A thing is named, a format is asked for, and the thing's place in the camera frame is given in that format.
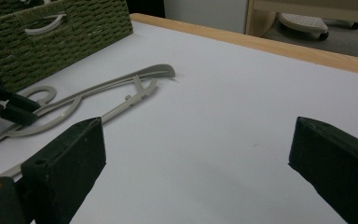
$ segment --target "white table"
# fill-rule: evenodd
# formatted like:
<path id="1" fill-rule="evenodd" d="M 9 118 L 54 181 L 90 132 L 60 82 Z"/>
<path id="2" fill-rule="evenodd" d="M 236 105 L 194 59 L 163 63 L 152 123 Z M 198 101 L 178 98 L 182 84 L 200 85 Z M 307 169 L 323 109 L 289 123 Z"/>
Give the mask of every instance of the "white table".
<path id="1" fill-rule="evenodd" d="M 107 165 L 72 223 L 345 223 L 287 162 L 298 116 L 358 137 L 358 74 L 133 25 L 133 35 L 34 85 L 54 86 L 59 100 L 152 64 L 176 70 L 103 127 Z M 0 143 L 0 173 L 134 93 L 126 85 L 92 96 L 57 128 Z"/>

